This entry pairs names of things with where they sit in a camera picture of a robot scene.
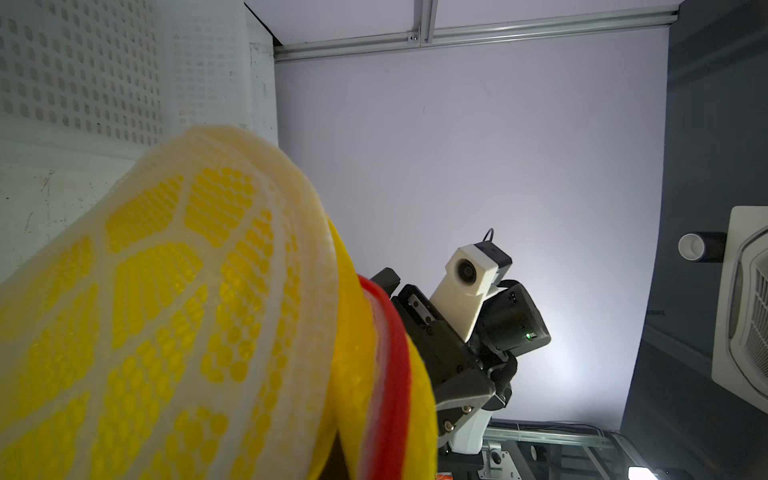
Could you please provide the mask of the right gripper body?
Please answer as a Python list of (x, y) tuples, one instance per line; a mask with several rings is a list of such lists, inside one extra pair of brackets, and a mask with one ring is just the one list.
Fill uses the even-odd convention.
[(445, 381), (466, 370), (485, 373), (495, 384), (496, 393), (483, 407), (498, 411), (512, 397), (511, 380), (516, 374), (516, 358), (496, 350), (473, 333), (464, 343), (421, 290), (411, 284), (401, 286), (397, 273), (387, 267), (372, 281), (389, 296), (410, 339), (416, 346), (433, 391), (433, 381)]

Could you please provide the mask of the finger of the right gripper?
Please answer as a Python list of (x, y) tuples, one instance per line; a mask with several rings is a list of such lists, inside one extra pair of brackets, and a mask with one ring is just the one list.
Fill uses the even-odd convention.
[(433, 381), (438, 447), (481, 447), (491, 413), (483, 407), (496, 393), (495, 384), (478, 370)]

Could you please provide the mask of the yellow mesh laundry bag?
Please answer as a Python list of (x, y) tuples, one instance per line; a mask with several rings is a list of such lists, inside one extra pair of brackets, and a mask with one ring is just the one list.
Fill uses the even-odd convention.
[(149, 150), (2, 283), (5, 479), (434, 479), (437, 440), (388, 295), (246, 130)]

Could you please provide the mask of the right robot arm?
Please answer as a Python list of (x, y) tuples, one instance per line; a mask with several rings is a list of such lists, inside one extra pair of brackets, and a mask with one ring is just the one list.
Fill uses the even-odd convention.
[(519, 357), (551, 341), (528, 291), (516, 280), (501, 281), (464, 341), (416, 286), (395, 291), (400, 277), (394, 270), (383, 269), (373, 282), (390, 296), (429, 375), (438, 453), (478, 454), (492, 414), (512, 398)]

